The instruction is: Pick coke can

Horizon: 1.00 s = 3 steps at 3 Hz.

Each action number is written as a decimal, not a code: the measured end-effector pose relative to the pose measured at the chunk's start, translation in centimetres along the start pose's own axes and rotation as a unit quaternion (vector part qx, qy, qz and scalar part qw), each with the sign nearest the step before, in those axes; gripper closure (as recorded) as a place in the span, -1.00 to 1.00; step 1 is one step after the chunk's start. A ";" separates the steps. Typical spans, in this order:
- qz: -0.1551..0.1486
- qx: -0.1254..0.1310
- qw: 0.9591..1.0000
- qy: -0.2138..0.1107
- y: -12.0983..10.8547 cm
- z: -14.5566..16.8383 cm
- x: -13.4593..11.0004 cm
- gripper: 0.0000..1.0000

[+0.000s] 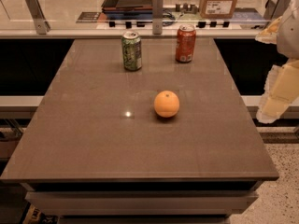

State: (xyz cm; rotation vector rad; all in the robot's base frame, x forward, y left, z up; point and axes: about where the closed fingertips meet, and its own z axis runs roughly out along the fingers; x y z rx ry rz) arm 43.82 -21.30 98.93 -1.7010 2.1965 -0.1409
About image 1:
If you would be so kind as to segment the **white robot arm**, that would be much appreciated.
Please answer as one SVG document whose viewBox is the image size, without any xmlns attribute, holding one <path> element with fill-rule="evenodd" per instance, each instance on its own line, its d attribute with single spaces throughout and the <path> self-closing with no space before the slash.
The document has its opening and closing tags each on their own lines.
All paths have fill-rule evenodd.
<svg viewBox="0 0 299 224">
<path fill-rule="evenodd" d="M 275 44 L 278 53 L 288 58 L 282 66 L 272 66 L 264 84 L 256 119 L 268 124 L 279 119 L 299 97 L 299 0 L 291 0 L 283 15 L 258 33 L 255 40 Z"/>
</svg>

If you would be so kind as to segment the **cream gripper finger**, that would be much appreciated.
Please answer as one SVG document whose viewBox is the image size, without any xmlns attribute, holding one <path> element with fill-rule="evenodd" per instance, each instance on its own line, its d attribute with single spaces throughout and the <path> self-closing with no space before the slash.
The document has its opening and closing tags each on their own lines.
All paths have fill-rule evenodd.
<svg viewBox="0 0 299 224">
<path fill-rule="evenodd" d="M 265 84 L 256 113 L 264 124 L 279 119 L 299 97 L 299 60 L 290 59 L 282 66 L 273 65 Z"/>
<path fill-rule="evenodd" d="M 276 44 L 278 27 L 280 25 L 282 17 L 278 17 L 273 20 L 265 29 L 255 36 L 255 40 L 265 44 Z"/>
</svg>

